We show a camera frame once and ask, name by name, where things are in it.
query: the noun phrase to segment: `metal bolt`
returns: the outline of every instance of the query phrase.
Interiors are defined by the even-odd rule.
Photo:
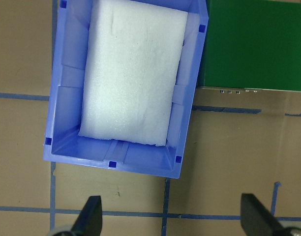
[[[292,229],[290,233],[292,236],[301,236],[301,230],[299,229]]]

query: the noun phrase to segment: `blue plastic bin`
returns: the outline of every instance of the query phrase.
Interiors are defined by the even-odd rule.
[[[139,0],[188,12],[166,146],[79,137],[91,0],[61,0],[44,160],[179,178],[205,40],[205,0]]]

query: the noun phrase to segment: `green board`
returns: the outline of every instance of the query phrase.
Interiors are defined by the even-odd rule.
[[[301,91],[301,3],[207,3],[199,85]]]

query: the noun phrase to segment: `white foam block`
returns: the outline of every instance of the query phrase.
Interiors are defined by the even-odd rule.
[[[80,136],[166,145],[187,12],[94,0]]]

